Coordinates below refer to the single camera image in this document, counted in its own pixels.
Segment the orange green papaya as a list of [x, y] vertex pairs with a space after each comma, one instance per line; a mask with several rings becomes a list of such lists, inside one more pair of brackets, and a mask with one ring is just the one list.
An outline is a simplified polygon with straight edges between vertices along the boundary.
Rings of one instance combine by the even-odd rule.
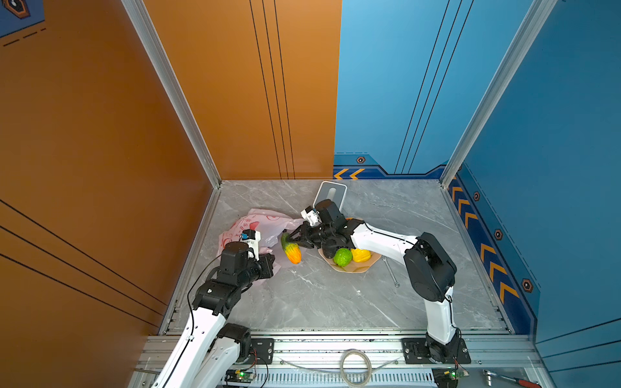
[[289, 240], [289, 233], [283, 233], [281, 236], [281, 248], [287, 259], [292, 264], [300, 264], [302, 262], [302, 252], [299, 245]]

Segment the pink plastic bag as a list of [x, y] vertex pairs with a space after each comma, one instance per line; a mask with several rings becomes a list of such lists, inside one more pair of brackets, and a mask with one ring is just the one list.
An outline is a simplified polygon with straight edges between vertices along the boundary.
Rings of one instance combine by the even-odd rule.
[[228, 231], [220, 234], [217, 254], [222, 253], [226, 244], [239, 241], [245, 230], [260, 233], [260, 254], [272, 253], [276, 245], [280, 244], [280, 236], [283, 231], [294, 231], [302, 222], [302, 218], [291, 218], [284, 213], [273, 210], [251, 209]]

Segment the green lime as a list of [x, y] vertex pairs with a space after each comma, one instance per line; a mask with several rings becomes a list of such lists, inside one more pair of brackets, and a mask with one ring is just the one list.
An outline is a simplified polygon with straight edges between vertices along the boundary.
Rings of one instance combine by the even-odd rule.
[[348, 266], [353, 261], [354, 255], [350, 249], [340, 248], [333, 257], [333, 263], [339, 268]]

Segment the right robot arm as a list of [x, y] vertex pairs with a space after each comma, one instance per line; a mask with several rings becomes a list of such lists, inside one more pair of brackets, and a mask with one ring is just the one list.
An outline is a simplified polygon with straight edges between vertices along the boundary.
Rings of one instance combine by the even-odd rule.
[[335, 259], [353, 249], [380, 254], [404, 265], [414, 291], [425, 300], [425, 348], [435, 363], [458, 359], [461, 331], [454, 323], [453, 292], [457, 267], [436, 237], [396, 234], [347, 218], [331, 200], [302, 211], [303, 223], [284, 237], [286, 243], [319, 249]]

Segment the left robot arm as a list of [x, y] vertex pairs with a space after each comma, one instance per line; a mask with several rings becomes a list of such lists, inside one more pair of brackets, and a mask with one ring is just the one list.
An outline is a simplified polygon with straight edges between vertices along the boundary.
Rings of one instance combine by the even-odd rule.
[[208, 276], [189, 302], [190, 315], [154, 387], [216, 387], [250, 354], [250, 329], [227, 318], [244, 290], [273, 276], [272, 254], [260, 253], [258, 233], [244, 231], [220, 255], [217, 276]]

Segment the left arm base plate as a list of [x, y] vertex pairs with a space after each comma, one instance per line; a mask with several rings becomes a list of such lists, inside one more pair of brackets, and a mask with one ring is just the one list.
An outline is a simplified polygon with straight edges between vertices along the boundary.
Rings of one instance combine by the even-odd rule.
[[275, 339], [272, 337], [252, 337], [244, 344], [241, 356], [244, 364], [252, 364], [255, 359], [271, 365], [273, 363]]

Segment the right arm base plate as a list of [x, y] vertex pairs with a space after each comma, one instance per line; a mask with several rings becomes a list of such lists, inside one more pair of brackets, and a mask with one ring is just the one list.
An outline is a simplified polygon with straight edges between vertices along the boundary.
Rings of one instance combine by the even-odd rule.
[[465, 340], [459, 335], [448, 344], [441, 344], [431, 337], [404, 338], [401, 340], [404, 360], [408, 365], [472, 363]]

